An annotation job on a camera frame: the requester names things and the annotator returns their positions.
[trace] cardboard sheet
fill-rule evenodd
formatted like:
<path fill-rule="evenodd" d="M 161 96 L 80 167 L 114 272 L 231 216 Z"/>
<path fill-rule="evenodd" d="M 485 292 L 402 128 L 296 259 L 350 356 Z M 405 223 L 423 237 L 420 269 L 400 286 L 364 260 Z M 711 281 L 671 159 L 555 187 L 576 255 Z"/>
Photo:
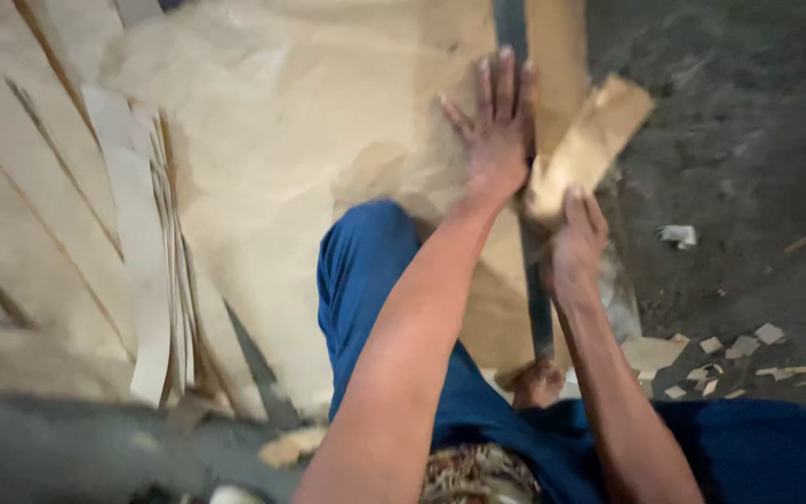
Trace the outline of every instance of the cardboard sheet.
<path fill-rule="evenodd" d="M 316 322 L 319 241 L 380 196 L 437 224 L 466 180 L 434 102 L 474 103 L 489 2 L 211 0 L 127 33 L 105 85 L 175 120 L 180 219 L 296 407 L 332 393 Z M 515 213 L 493 227 L 461 338 L 482 368 L 533 359 Z"/>
<path fill-rule="evenodd" d="M 0 168 L 61 246 L 129 355 L 135 326 L 120 271 L 123 263 L 94 213 L 63 171 L 55 153 L 0 78 Z"/>
<path fill-rule="evenodd" d="M 127 360 L 70 351 L 51 335 L 0 329 L 0 394 L 130 402 Z"/>
<path fill-rule="evenodd" d="M 126 350 L 68 257 L 0 169 L 0 286 L 41 337 L 66 351 L 126 359 Z"/>
<path fill-rule="evenodd" d="M 26 93 L 34 120 L 48 132 L 63 161 L 59 169 L 91 209 L 97 225 L 118 246 L 110 185 L 95 139 L 12 0 L 0 0 L 0 84 L 5 79 Z"/>

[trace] concrete floor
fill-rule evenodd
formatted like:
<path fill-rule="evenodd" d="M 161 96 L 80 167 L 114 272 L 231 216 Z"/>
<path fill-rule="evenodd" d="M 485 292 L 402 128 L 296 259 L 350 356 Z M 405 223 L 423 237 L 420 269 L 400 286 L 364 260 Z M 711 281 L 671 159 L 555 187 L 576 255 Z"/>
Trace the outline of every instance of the concrete floor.
<path fill-rule="evenodd" d="M 806 364 L 806 246 L 784 253 L 806 236 L 806 2 L 588 4 L 594 74 L 629 75 L 659 100 L 620 159 L 619 246 L 645 335 L 729 344 L 765 322 L 789 335 L 740 361 L 691 346 L 655 394 L 714 361 L 726 371 L 715 396 L 743 387 L 806 403 L 806 387 L 753 372 Z M 665 224 L 696 226 L 699 246 L 660 243 Z M 301 469 L 256 458 L 276 431 L 211 420 L 181 435 L 162 413 L 0 398 L 0 502 L 120 503 L 155 482 L 201 496 L 240 483 L 284 502 Z"/>

